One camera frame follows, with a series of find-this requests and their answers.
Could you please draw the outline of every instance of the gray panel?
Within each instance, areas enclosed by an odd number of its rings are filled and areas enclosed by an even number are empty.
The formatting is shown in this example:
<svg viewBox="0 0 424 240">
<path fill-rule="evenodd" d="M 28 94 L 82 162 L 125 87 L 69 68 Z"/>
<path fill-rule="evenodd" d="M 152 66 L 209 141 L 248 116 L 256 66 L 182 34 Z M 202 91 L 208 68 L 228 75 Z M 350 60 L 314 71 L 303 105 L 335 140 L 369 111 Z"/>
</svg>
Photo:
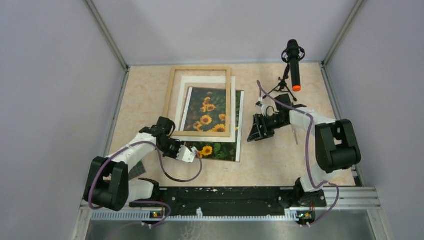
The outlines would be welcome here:
<svg viewBox="0 0 424 240">
<path fill-rule="evenodd" d="M 355 0 L 94 0 L 130 65 L 322 61 Z"/>
<path fill-rule="evenodd" d="M 422 239 L 424 1 L 368 1 L 328 65 L 396 239 Z"/>
<path fill-rule="evenodd" d="M 83 1 L 1 1 L 0 239 L 69 239 L 123 76 Z"/>
<path fill-rule="evenodd" d="M 87 240 L 105 239 L 128 221 L 91 221 Z M 374 240 L 366 211 L 334 211 L 319 225 L 300 228 L 294 222 L 173 221 L 149 230 L 140 224 L 114 234 L 110 240 Z"/>
</svg>

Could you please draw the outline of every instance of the beige table surface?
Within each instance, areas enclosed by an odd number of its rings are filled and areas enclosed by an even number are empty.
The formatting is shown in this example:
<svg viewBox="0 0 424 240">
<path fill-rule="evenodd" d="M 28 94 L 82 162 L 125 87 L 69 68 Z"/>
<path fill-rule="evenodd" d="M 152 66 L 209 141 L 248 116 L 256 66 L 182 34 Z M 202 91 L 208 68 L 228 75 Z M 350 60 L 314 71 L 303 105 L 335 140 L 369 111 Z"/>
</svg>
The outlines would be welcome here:
<svg viewBox="0 0 424 240">
<path fill-rule="evenodd" d="M 179 183 L 168 179 L 162 172 L 156 152 L 142 162 L 146 169 L 143 178 L 158 181 L 167 187 L 253 187 L 293 186 L 306 171 L 306 133 L 297 129 L 298 145 L 290 126 L 276 130 L 275 137 L 258 142 L 247 142 L 252 129 L 253 115 L 260 113 L 255 107 L 259 88 L 256 80 L 268 91 L 278 83 L 285 69 L 284 63 L 229 64 L 231 75 L 236 78 L 236 89 L 243 90 L 244 108 L 240 163 L 203 160 L 203 171 L 194 181 Z M 154 125 L 162 114 L 172 66 L 131 67 L 122 105 L 116 123 L 110 152 L 116 152 L 131 141 L 140 129 Z M 299 104 L 304 104 L 323 116 L 334 118 L 332 106 L 318 63 L 301 63 L 302 90 L 295 93 Z M 274 106 L 268 99 L 265 103 Z M 315 160 L 315 138 L 310 141 L 311 165 Z M 184 163 L 171 158 L 164 159 L 167 172 L 178 179 L 190 179 L 199 170 L 199 161 Z M 354 186 L 350 169 L 332 181 L 340 186 Z"/>
</svg>

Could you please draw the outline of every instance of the gray floor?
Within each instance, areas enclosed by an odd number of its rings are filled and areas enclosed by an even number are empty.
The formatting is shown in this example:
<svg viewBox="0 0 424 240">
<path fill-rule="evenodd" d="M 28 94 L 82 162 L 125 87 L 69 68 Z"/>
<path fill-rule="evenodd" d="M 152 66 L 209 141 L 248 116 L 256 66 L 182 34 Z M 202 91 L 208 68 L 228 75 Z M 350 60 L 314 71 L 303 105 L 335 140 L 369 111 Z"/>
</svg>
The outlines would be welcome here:
<svg viewBox="0 0 424 240">
<path fill-rule="evenodd" d="M 91 221 L 87 240 L 104 240 L 129 221 Z M 169 221 L 152 230 L 129 226 L 110 240 L 374 240 L 367 211 L 334 211 L 318 225 L 294 222 Z"/>
</svg>

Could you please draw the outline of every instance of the orange cap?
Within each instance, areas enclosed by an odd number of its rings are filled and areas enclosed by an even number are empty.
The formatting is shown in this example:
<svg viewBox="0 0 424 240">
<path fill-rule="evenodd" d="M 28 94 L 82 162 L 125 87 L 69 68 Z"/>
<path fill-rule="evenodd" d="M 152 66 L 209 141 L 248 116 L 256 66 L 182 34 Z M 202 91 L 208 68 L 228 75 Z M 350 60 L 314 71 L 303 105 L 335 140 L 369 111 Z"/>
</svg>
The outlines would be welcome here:
<svg viewBox="0 0 424 240">
<path fill-rule="evenodd" d="M 293 86 L 293 92 L 299 92 L 301 89 L 301 86 Z"/>
</svg>

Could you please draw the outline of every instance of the sunflower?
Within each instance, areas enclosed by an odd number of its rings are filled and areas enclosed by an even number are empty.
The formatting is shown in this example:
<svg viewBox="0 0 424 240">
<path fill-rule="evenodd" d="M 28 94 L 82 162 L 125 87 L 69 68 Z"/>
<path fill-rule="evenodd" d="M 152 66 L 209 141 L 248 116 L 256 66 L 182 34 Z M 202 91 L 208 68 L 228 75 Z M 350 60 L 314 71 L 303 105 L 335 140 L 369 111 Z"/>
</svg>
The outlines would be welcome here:
<svg viewBox="0 0 424 240">
<path fill-rule="evenodd" d="M 209 125 L 212 122 L 212 118 L 208 115 L 204 115 L 200 118 L 200 123 L 202 125 Z"/>
<path fill-rule="evenodd" d="M 193 124 L 193 128 L 199 130 L 202 127 L 202 123 L 197 121 Z"/>
<path fill-rule="evenodd" d="M 213 104 L 209 104 L 206 106 L 206 109 L 208 112 L 212 112 L 213 110 L 215 110 L 217 107 Z"/>
<path fill-rule="evenodd" d="M 224 124 L 218 124 L 213 128 L 214 132 L 225 132 L 225 125 Z"/>
<path fill-rule="evenodd" d="M 209 156 L 212 154 L 213 151 L 214 149 L 211 146 L 204 146 L 201 153 L 203 154 L 203 156 Z"/>
</svg>

